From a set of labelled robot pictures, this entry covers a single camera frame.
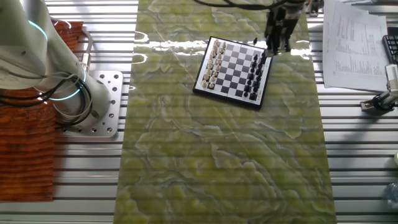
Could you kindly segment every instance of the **checkered pattern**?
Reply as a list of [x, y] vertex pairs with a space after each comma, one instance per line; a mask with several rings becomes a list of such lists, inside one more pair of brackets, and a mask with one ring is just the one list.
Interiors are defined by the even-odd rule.
[[259, 57], [261, 53], [261, 51], [255, 51], [245, 46], [227, 44], [221, 59], [216, 87], [219, 86], [218, 89], [222, 93], [242, 97], [253, 57], [255, 55]]

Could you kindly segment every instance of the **black chessboard frame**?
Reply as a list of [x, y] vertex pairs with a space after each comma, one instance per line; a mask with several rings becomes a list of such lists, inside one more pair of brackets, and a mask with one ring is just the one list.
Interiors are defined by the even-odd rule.
[[[199, 68], [199, 71], [198, 71], [197, 79], [195, 80], [195, 84], [194, 84], [194, 86], [193, 86], [193, 92], [194, 92], [194, 93], [200, 93], [200, 94], [203, 94], [203, 95], [212, 96], [212, 97], [216, 97], [216, 98], [219, 98], [219, 99], [222, 99], [222, 100], [232, 101], [232, 102], [235, 102], [235, 103], [239, 103], [239, 104], [243, 104], [243, 105], [247, 105], [247, 106], [250, 106], [250, 107], [253, 107], [253, 108], [260, 109], [260, 108], [262, 107], [262, 103], [263, 103], [263, 101], [264, 101], [264, 95], [265, 95], [265, 92], [266, 92], [267, 82], [268, 82], [268, 78], [269, 78], [269, 72], [270, 72], [270, 70], [271, 70], [272, 59], [273, 59], [273, 58], [271, 58], [270, 65], [269, 65], [269, 69], [268, 69], [268, 71], [267, 71], [266, 82], [265, 82], [265, 85], [264, 85], [264, 89], [263, 89], [263, 91], [262, 91], [261, 102], [260, 102], [259, 105], [254, 104], [254, 103], [250, 103], [250, 102], [244, 101], [244, 100], [237, 100], [237, 99], [234, 99], [234, 98], [230, 98], [229, 96], [217, 95], [217, 94], [214, 94], [214, 93], [211, 93], [211, 92], [208, 92], [208, 91], [203, 91], [203, 90], [199, 90], [199, 89], [196, 89], [196, 88], [195, 88], [196, 85], [197, 85], [197, 83], [198, 83], [198, 81], [199, 81], [198, 79], [199, 79], [199, 76], [200, 76], [200, 72], [201, 72], [201, 70], [202, 70], [202, 66], [203, 66], [203, 63], [204, 63], [204, 61], [205, 61], [205, 57], [206, 57], [206, 55], [207, 55], [207, 52], [208, 52], [208, 50], [209, 50], [210, 42], [211, 42], [211, 39], [212, 39], [212, 38], [216, 38], [216, 39], [218, 39], [218, 40], [223, 40], [223, 41], [227, 41], [227, 42], [231, 42], [231, 43], [235, 43], [235, 44], [239, 44], [239, 45], [245, 45], [246, 47], [258, 49], [258, 50], [260, 50], [261, 52], [265, 51], [265, 49], [262, 49], [262, 48], [260, 48], [260, 47], [255, 47], [255, 46], [252, 46], [252, 45], [242, 44], [242, 43], [239, 43], [239, 42], [235, 42], [235, 41], [226, 40], [226, 39], [222, 39], [222, 38], [218, 38], [218, 37], [213, 37], [213, 36], [211, 36], [210, 39], [209, 39], [209, 41], [208, 41], [208, 45], [207, 45], [207, 47], [206, 47], [205, 54], [204, 54], [204, 56], [203, 56], [203, 60], [201, 61], [201, 65], [200, 65], [200, 68]], [[243, 67], [242, 72], [246, 72], [247, 69], [250, 69], [250, 68], [245, 68], [245, 67]], [[242, 83], [243, 83], [243, 79], [242, 79], [242, 78], [239, 78], [238, 83], [239, 83], [238, 85], [242, 84]]]

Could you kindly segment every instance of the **keyboard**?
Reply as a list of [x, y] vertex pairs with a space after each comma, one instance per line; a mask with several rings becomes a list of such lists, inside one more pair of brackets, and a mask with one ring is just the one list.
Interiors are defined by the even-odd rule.
[[390, 64], [398, 64], [398, 35], [385, 35], [383, 45]]

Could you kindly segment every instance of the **chess board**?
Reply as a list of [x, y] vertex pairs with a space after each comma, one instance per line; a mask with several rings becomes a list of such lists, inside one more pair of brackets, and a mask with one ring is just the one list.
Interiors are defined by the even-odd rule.
[[193, 92], [261, 108], [271, 62], [265, 49], [210, 37]]

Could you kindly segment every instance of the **black cable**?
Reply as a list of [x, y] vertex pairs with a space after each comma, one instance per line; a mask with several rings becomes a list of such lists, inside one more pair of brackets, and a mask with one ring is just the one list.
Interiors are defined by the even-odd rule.
[[71, 121], [71, 122], [69, 122], [69, 123], [66, 123], [66, 124], [57, 123], [58, 125], [61, 125], [63, 128], [66, 128], [66, 127], [70, 127], [70, 126], [74, 126], [74, 125], [80, 124], [81, 122], [83, 122], [83, 121], [91, 114], [91, 111], [93, 110], [93, 102], [91, 101], [91, 99], [92, 99], [91, 91], [88, 89], [86, 83], [84, 83], [84, 82], [81, 81], [81, 80], [79, 80], [79, 83], [80, 83], [81, 86], [84, 88], [84, 90], [87, 92], [89, 101], [91, 102], [91, 104], [90, 104], [90, 109], [87, 111], [87, 114], [86, 114], [82, 119], [73, 120], [73, 121]]
[[[72, 81], [76, 82], [76, 78], [77, 77], [73, 77]], [[78, 89], [80, 89], [82, 87], [79, 84], [80, 84], [79, 82], [76, 82], [76, 87]], [[80, 104], [80, 109], [79, 109], [78, 114], [82, 114], [86, 110], [86, 99], [85, 99], [85, 93], [83, 92], [83, 90], [79, 91], [79, 96], [80, 96], [81, 104]], [[79, 120], [79, 118], [75, 118], [75, 119], [71, 120], [69, 123], [74, 123], [74, 122], [76, 122], [78, 120]], [[60, 128], [64, 128], [65, 126], [67, 126], [68, 123], [67, 124], [63, 124], [63, 123], [56, 122], [56, 124], [60, 126], [59, 128], [56, 128], [56, 129], [60, 129]]]
[[288, 0], [283, 0], [268, 6], [265, 6], [263, 4], [236, 4], [231, 2], [230, 0], [224, 0], [225, 3], [227, 4], [212, 4], [212, 3], [207, 3], [203, 2], [200, 0], [193, 0], [196, 3], [202, 4], [204, 6], [210, 6], [210, 7], [224, 7], [224, 8], [231, 8], [231, 7], [236, 7], [239, 9], [244, 9], [244, 10], [250, 10], [250, 11], [261, 11], [261, 10], [267, 10], [267, 9], [273, 9], [275, 7], [278, 7], [280, 5], [285, 4]]
[[[14, 107], [17, 107], [17, 108], [27, 108], [27, 107], [32, 107], [32, 106], [40, 105], [40, 104], [42, 104], [42, 103], [48, 101], [48, 100], [51, 98], [51, 96], [53, 96], [54, 93], [55, 93], [66, 81], [67, 81], [67, 80], [62, 80], [56, 87], [54, 87], [54, 88], [51, 89], [50, 91], [46, 92], [45, 95], [35, 96], [35, 98], [33, 98], [33, 96], [30, 96], [30, 97], [25, 97], [25, 98], [23, 99], [23, 100], [28, 100], [28, 99], [34, 100], [34, 99], [37, 99], [37, 98], [39, 98], [39, 97], [44, 97], [43, 100], [40, 100], [40, 101], [38, 101], [38, 102], [24, 105], [24, 104], [10, 103], [10, 102], [6, 102], [6, 101], [3, 101], [3, 100], [0, 100], [0, 104], [4, 104], [4, 105], [7, 105], [7, 106], [14, 106]], [[7, 96], [6, 99], [8, 99], [8, 100], [21, 100], [21, 98], [15, 99], [13, 96]]]

